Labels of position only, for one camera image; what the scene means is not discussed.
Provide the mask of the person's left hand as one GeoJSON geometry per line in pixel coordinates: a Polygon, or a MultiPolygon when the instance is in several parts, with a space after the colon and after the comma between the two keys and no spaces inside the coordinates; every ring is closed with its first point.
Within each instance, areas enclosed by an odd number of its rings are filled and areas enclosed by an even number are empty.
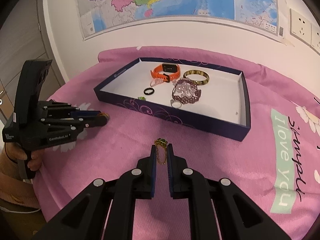
{"type": "MultiPolygon", "coordinates": [[[[18,160],[27,160],[27,154],[16,143],[6,142],[4,145],[4,150],[7,157],[14,162],[17,162],[18,160]]],[[[33,151],[31,153],[31,159],[27,164],[28,168],[30,168],[32,171],[39,170],[42,165],[44,152],[44,149],[33,151]]]]}

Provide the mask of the left forearm orange sleeve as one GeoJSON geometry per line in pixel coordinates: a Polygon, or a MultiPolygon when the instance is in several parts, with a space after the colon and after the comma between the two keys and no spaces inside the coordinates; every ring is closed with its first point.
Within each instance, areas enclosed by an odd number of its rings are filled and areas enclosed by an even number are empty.
{"type": "Polygon", "coordinates": [[[12,204],[39,209],[33,185],[20,178],[18,165],[1,153],[1,199],[12,204]]]}

